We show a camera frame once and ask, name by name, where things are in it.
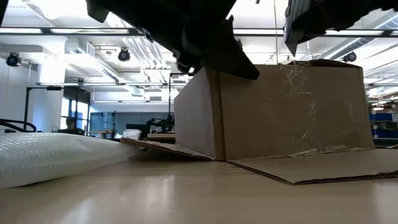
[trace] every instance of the flattened cardboard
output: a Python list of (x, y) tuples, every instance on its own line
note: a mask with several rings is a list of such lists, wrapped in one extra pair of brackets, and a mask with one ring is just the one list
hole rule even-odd
[(398, 151), (371, 149), (294, 158), (238, 159), (230, 163), (292, 185), (398, 176)]
[[(296, 64), (259, 65), (256, 81), (198, 72), (175, 99), (176, 141), (190, 150), (184, 154), (294, 185), (396, 177), (398, 151), (374, 149), (362, 68)], [(316, 153), (297, 156), (306, 151)]]
[(160, 142), (154, 142), (154, 141), (132, 140), (132, 139), (128, 139), (128, 138), (121, 138), (120, 142), (124, 143), (124, 144), (129, 144), (132, 146), (143, 147), (145, 149), (174, 152), (177, 154), (193, 156), (193, 157), (197, 157), (200, 159), (211, 159), (208, 156), (205, 156), (205, 155), (197, 153), (197, 152), (193, 152), (191, 150), (185, 149), (180, 146), (176, 146), (174, 144), (160, 143)]

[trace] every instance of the person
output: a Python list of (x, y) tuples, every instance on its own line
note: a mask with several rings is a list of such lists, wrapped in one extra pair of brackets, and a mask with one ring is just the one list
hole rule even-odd
[(85, 131), (76, 128), (75, 129), (75, 118), (74, 117), (67, 117), (67, 129), (60, 129), (58, 130), (59, 133), (67, 133), (67, 134), (77, 134), (77, 135), (85, 135)]

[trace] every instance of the security camera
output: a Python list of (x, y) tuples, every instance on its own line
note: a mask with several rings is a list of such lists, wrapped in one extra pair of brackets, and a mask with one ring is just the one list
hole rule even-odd
[(11, 67), (19, 67), (22, 64), (22, 59), (19, 57), (19, 53), (10, 53), (8, 56), (6, 63)]
[(121, 62), (128, 62), (128, 61), (130, 60), (129, 49), (126, 48), (126, 47), (123, 47), (123, 48), (120, 50), (118, 59), (119, 59)]
[(349, 53), (343, 57), (344, 62), (355, 62), (356, 54), (354, 52)]

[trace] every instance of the window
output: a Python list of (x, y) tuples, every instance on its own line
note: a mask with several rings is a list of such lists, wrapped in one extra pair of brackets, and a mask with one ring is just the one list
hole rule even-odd
[[(77, 123), (76, 127), (83, 129), (85, 131), (88, 130), (88, 110), (89, 105), (86, 103), (78, 102), (77, 103)], [(62, 109), (61, 109), (61, 123), (60, 129), (67, 128), (67, 117), (75, 117), (76, 111), (76, 101), (68, 98), (62, 98)]]

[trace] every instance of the black cable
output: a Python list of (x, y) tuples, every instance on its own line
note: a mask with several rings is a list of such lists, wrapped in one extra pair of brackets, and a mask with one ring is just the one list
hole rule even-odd
[[(32, 128), (32, 130), (28, 131), (28, 130), (25, 130), (25, 129), (20, 128), (18, 126), (15, 126), (13, 124), (10, 124), (10, 123), (26, 124), (26, 125), (30, 126)], [(5, 127), (8, 127), (8, 128), (12, 128), (12, 129), (14, 129), (16, 131), (25, 132), (25, 133), (34, 133), (37, 130), (36, 126), (34, 126), (33, 124), (30, 124), (30, 123), (24, 122), (24, 121), (11, 120), (11, 119), (1, 119), (0, 118), (0, 126), (5, 126)]]
[(58, 130), (59, 130), (59, 128), (58, 128), (57, 126), (52, 126), (52, 127), (51, 127), (51, 131), (52, 131), (52, 132), (57, 132)]

